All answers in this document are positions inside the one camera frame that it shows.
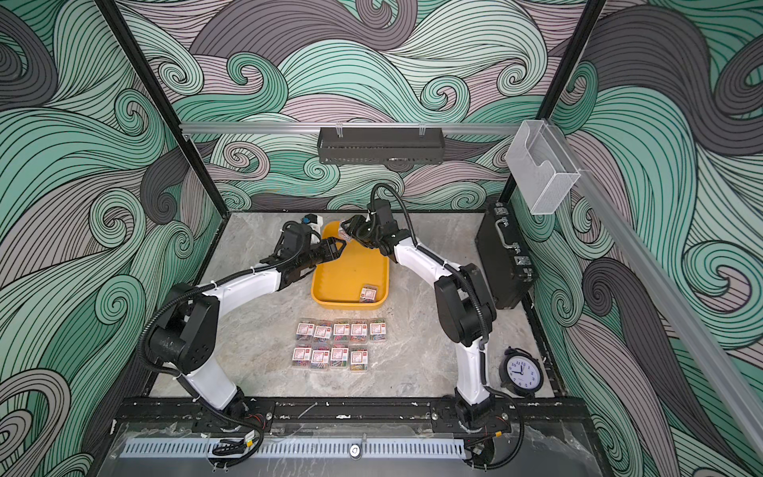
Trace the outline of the yellow plastic storage tray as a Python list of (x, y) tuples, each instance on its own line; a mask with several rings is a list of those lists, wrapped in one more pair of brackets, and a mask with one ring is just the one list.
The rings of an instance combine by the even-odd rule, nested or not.
[[(340, 232), (340, 222), (326, 224), (322, 238), (342, 238), (347, 242), (339, 260), (320, 264), (313, 274), (311, 296), (320, 306), (332, 310), (377, 310), (389, 296), (389, 259), (378, 250), (364, 248)], [(375, 303), (359, 302), (365, 284), (378, 288)]]

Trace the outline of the paper clip box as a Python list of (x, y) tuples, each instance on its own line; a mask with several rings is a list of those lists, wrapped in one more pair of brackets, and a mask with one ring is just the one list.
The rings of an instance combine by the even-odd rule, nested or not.
[(369, 340), (369, 323), (365, 320), (354, 320), (350, 324), (350, 342), (367, 343)]
[(314, 339), (315, 323), (311, 321), (300, 321), (297, 323), (295, 331), (295, 340), (300, 343), (310, 343)]
[(350, 364), (350, 348), (335, 346), (330, 349), (329, 365), (331, 368), (347, 368)]
[(335, 343), (349, 343), (351, 340), (352, 324), (348, 320), (339, 320), (333, 323), (332, 337)]
[(333, 341), (333, 324), (331, 322), (318, 322), (313, 334), (315, 342), (330, 343)]
[(360, 293), (359, 302), (375, 303), (378, 297), (378, 288), (374, 285), (365, 284)]

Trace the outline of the paper clip box barcode side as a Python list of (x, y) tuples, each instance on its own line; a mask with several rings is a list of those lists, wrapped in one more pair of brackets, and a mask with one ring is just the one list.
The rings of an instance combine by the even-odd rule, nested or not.
[(369, 323), (369, 340), (372, 342), (387, 340), (387, 322), (385, 320), (376, 319)]

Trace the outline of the paper clip box removed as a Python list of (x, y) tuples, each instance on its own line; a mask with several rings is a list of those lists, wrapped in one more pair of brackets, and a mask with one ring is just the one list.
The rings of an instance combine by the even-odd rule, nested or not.
[(331, 348), (315, 347), (311, 352), (310, 368), (312, 370), (327, 370), (330, 368)]
[(294, 368), (309, 368), (312, 361), (311, 346), (295, 346), (291, 355), (291, 365)]

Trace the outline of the paper clip box edge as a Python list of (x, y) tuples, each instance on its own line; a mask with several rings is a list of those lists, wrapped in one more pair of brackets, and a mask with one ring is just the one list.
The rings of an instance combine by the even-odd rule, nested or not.
[(352, 372), (365, 372), (370, 365), (370, 351), (366, 347), (353, 347), (350, 349), (350, 370)]

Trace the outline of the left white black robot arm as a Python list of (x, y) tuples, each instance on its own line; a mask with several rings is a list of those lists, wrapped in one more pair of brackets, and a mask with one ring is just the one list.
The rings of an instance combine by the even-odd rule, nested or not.
[(137, 357), (168, 375), (203, 407), (238, 423), (248, 413), (244, 393), (218, 361), (232, 347), (230, 316), (256, 300), (302, 280), (321, 264), (341, 258), (347, 242), (324, 238), (322, 219), (287, 221), (272, 252), (249, 268), (206, 284), (174, 285), (138, 338)]

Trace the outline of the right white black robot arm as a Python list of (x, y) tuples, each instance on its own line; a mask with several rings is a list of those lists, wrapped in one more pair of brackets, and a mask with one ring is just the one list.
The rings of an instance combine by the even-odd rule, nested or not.
[(459, 425), (466, 431), (486, 429), (491, 417), (500, 417), (497, 403), (504, 401), (515, 410), (516, 420), (505, 421), (502, 433), (513, 425), (518, 436), (508, 455), (488, 461), (476, 448), (486, 446), (495, 433), (478, 437), (466, 445), (464, 463), (485, 472), (507, 466), (520, 453), (526, 423), (516, 400), (490, 385), (487, 368), (490, 334), (497, 318), (493, 297), (484, 276), (475, 264), (459, 266), (423, 246), (415, 234), (405, 201), (394, 186), (381, 182), (371, 190), (367, 214), (356, 215), (341, 224), (355, 242), (378, 250), (395, 264), (411, 270), (431, 285), (440, 327), (455, 344), (457, 381), (454, 389)]

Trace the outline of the black briefcase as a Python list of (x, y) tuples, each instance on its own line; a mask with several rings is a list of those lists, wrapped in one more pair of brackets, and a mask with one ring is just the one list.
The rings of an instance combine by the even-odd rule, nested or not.
[(475, 244), (495, 306), (515, 308), (530, 292), (538, 274), (509, 204), (487, 204)]

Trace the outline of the black round alarm clock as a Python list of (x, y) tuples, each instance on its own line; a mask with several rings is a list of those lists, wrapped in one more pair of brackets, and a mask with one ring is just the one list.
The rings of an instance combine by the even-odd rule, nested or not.
[(544, 385), (540, 361), (519, 348), (508, 348), (504, 352), (499, 376), (502, 387), (518, 397), (533, 398)]

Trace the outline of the black wall-mounted tray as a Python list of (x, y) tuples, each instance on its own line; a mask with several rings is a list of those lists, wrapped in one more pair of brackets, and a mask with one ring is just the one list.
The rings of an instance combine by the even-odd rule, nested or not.
[(321, 163), (330, 165), (439, 164), (444, 160), (445, 138), (437, 129), (334, 129), (322, 128), (317, 139)]

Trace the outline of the aluminium rail back wall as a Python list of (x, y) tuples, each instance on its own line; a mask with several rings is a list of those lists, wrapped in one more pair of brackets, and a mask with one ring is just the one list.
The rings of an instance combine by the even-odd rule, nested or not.
[(445, 135), (496, 135), (515, 134), (520, 125), (506, 123), (400, 123), (400, 122), (182, 122), (180, 130), (186, 135), (195, 134), (317, 134), (322, 128), (334, 129), (342, 135), (345, 129), (427, 129), (439, 128)]

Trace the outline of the aluminium rail wall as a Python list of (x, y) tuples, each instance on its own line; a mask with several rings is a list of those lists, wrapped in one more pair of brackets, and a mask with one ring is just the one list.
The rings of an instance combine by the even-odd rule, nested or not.
[(439, 128), (445, 135), (496, 135), (515, 134), (520, 125), (506, 123), (400, 123), (400, 122), (182, 122), (180, 130), (186, 135), (195, 134), (317, 134), (322, 128), (334, 129), (342, 135), (345, 129), (427, 129)]
[(641, 280), (655, 305), (667, 313), (673, 329), (683, 341), (687, 351), (693, 355), (697, 367), (713, 386), (715, 393), (725, 404), (750, 446), (758, 456), (761, 456), (762, 401), (760, 397), (743, 378), (729, 355), (707, 331), (703, 320), (691, 308), (691, 304), (681, 294), (677, 284), (661, 268), (655, 256), (623, 220), (617, 209), (611, 205), (608, 194), (595, 181), (591, 169), (582, 164), (564, 133), (554, 124), (548, 128), (550, 136), (564, 152), (564, 157), (579, 172), (580, 178), (577, 179), (576, 184), (596, 212), (602, 226), (610, 232), (613, 240), (621, 248), (633, 272)]

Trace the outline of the clear acrylic wall holder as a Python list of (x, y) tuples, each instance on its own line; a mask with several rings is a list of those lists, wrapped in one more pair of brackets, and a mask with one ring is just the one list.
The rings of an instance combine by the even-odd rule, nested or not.
[(553, 215), (580, 177), (562, 130), (546, 120), (523, 121), (505, 161), (534, 216)]

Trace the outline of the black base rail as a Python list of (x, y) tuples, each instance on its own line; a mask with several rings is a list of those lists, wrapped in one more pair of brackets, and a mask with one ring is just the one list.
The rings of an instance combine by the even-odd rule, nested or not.
[[(249, 397), (242, 420), (269, 435), (288, 429), (317, 429), (327, 425), (408, 425), (434, 433), (490, 433), (506, 430), (511, 423), (561, 423), (588, 421), (590, 414), (581, 399), (520, 399), (512, 403), (496, 397), (467, 421), (455, 397)], [(180, 423), (194, 431), (218, 432), (236, 424), (218, 417), (189, 397), (136, 397), (126, 399), (116, 412), (118, 423)]]

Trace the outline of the aluminium rail right wall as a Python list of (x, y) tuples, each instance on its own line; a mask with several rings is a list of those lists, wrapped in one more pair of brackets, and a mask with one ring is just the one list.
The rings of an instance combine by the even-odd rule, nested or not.
[(621, 248), (633, 272), (641, 280), (655, 305), (667, 313), (673, 329), (683, 341), (687, 351), (693, 355), (697, 367), (713, 386), (715, 393), (725, 404), (750, 446), (758, 456), (761, 456), (762, 401), (760, 397), (743, 378), (729, 355), (707, 331), (703, 320), (691, 308), (691, 304), (681, 294), (677, 284), (661, 268), (655, 256), (623, 220), (617, 209), (611, 205), (608, 194), (595, 181), (591, 169), (582, 164), (564, 133), (554, 124), (548, 128), (550, 136), (564, 152), (564, 157), (579, 172), (580, 178), (577, 179), (576, 184), (596, 212), (602, 226), (610, 232), (613, 240)]

